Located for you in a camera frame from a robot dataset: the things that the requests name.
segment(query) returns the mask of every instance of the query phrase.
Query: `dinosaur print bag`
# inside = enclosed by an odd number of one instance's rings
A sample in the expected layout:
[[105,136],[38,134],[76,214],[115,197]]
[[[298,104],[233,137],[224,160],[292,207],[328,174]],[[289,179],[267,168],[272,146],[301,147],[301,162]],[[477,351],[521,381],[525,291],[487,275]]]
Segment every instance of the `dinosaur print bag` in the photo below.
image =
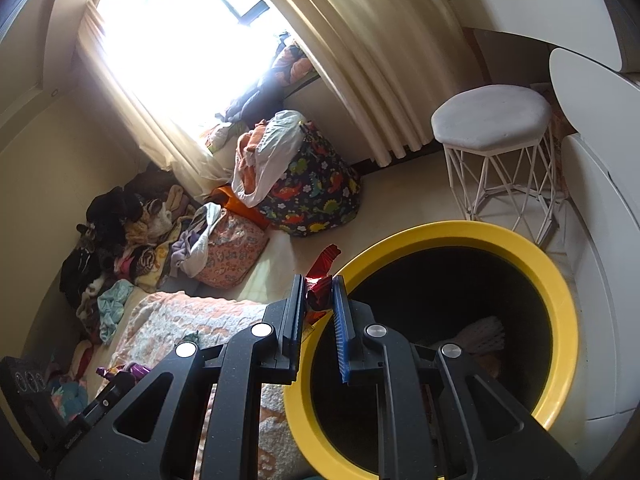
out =
[[360,207],[360,177],[311,122],[287,171],[257,205],[292,236],[308,236],[353,220]]

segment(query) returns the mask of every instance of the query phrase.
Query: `orange cloth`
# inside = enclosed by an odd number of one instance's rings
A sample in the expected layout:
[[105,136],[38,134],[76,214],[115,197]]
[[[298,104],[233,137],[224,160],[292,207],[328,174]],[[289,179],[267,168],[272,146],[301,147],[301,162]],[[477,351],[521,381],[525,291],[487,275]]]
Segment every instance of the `orange cloth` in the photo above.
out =
[[238,200],[231,186],[214,189],[211,192],[210,198],[213,202],[220,204],[225,209],[251,220],[261,229],[266,229],[270,225],[270,222],[255,207],[247,207]]
[[247,194],[255,191],[255,166],[251,164],[254,159],[255,150],[262,140],[264,131],[267,128],[267,121],[261,120],[255,128],[246,134],[242,134],[238,139],[238,171],[244,185],[244,192]]

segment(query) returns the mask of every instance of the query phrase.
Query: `white cabinet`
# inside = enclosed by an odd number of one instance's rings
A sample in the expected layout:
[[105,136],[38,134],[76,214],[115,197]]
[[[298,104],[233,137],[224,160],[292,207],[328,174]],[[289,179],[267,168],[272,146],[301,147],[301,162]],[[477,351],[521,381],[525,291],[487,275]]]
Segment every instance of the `white cabinet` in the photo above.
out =
[[[573,150],[564,159],[573,171]],[[611,294],[602,261],[580,215],[570,203],[562,205],[564,248],[578,295],[580,349],[585,355],[584,416],[601,418],[616,413],[617,356]]]
[[606,271],[616,343],[615,410],[625,412],[640,400],[640,229],[606,170],[578,134],[563,141],[562,164],[572,200]]
[[612,444],[620,437],[634,410],[625,413],[588,420],[584,426],[584,441],[587,443],[576,457],[587,471],[592,471],[607,455]]
[[640,218],[640,87],[633,76],[562,48],[549,67],[562,111]]
[[616,72],[640,71],[640,50],[614,0],[452,0],[463,27],[562,46]]

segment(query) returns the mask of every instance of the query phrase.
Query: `yellow rim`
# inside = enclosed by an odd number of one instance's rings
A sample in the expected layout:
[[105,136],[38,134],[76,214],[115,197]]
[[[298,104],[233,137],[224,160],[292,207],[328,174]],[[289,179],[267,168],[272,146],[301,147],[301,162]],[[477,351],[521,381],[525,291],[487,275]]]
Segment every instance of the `yellow rim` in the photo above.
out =
[[[520,235],[484,222],[446,221],[421,225],[382,240],[356,256],[338,273],[351,292],[366,277],[417,251],[464,246],[483,249],[518,267],[536,287],[551,323],[551,367],[540,400],[532,414],[549,429],[566,399],[578,355],[578,324],[574,302],[564,278],[543,251]],[[343,457],[320,428],[311,402],[311,365],[322,330],[322,318],[302,345],[298,380],[285,388],[284,405],[293,437],[309,463],[329,480],[376,480]]]

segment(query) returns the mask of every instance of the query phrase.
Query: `purple cloth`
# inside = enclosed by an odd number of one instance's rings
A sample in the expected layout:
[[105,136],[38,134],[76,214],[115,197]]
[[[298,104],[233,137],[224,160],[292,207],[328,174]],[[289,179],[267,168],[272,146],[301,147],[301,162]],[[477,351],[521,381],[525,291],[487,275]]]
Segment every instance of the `purple cloth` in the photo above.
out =
[[196,243],[198,241],[198,238],[200,238],[200,233],[191,233],[191,236],[189,236],[189,245],[192,246],[194,243]]
[[191,244],[189,243],[189,236],[191,231],[188,229],[180,233],[178,239],[171,246],[171,270],[169,270],[169,276],[174,278],[178,277],[178,267],[189,255],[191,250]]

